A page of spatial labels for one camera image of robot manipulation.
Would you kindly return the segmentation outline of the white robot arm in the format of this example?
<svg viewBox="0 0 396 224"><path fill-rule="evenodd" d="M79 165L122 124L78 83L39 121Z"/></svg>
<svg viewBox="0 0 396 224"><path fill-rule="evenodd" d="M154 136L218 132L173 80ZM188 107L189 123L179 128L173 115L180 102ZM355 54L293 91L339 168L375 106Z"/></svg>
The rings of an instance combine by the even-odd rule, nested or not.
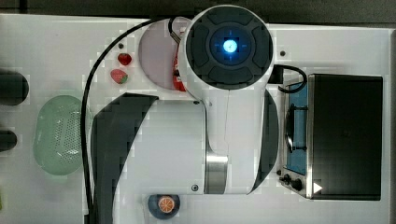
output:
<svg viewBox="0 0 396 224"><path fill-rule="evenodd" d="M273 68L273 38L253 12L195 16L177 52L183 91L124 93L95 116L91 224L149 224L187 195L252 193L278 152Z"/></svg>

